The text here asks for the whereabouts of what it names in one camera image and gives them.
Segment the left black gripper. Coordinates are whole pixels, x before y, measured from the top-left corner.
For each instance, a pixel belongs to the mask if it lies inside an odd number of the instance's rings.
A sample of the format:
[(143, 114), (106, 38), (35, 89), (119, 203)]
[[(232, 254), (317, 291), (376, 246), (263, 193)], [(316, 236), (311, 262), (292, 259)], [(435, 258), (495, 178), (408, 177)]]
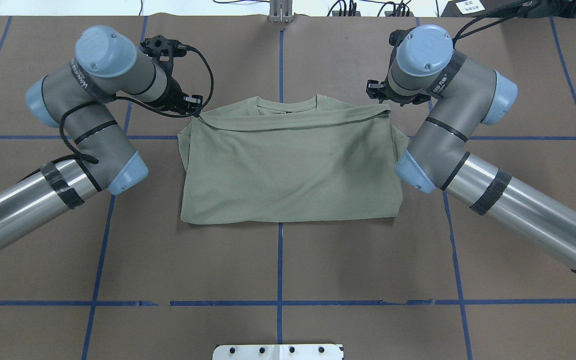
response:
[(167, 75), (154, 75), (145, 100), (150, 108), (178, 113), (178, 118), (198, 117), (204, 104), (202, 95), (185, 95), (178, 82)]

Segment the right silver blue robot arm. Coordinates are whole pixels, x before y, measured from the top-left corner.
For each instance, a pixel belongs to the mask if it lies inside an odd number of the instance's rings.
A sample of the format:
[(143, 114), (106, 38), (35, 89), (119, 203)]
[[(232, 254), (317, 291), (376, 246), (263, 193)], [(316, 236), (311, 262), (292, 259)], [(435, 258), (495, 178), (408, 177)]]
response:
[(436, 100), (395, 175), (426, 194), (441, 189), (518, 231), (576, 275), (576, 211), (466, 150), (478, 125), (494, 125), (510, 111), (518, 86), (457, 50), (439, 25), (394, 30), (388, 42), (386, 78), (368, 80), (367, 95), (402, 106)]

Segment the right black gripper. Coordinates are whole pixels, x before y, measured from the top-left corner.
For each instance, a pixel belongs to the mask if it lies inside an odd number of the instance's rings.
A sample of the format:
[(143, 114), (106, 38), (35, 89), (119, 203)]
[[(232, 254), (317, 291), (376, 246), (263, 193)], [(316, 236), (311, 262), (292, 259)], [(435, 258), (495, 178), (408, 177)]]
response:
[(385, 101), (391, 101), (399, 104), (401, 107), (407, 104), (420, 105), (430, 102), (431, 100), (431, 96), (418, 91), (393, 89), (388, 82), (379, 82), (372, 79), (366, 81), (366, 94), (368, 98), (376, 100), (379, 104), (383, 104)]

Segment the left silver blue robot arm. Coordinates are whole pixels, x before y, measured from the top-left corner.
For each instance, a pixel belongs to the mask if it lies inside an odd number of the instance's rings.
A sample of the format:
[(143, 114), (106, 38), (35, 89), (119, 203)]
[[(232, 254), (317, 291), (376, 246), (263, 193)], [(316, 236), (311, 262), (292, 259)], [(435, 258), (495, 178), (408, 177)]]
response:
[(107, 104), (122, 100), (171, 118), (197, 117), (207, 101), (173, 76), (174, 59), (198, 48), (163, 35), (135, 45), (106, 25), (84, 30), (75, 55), (25, 94), (29, 111), (57, 128), (70, 153), (0, 193), (0, 251), (94, 195), (119, 195), (149, 175)]

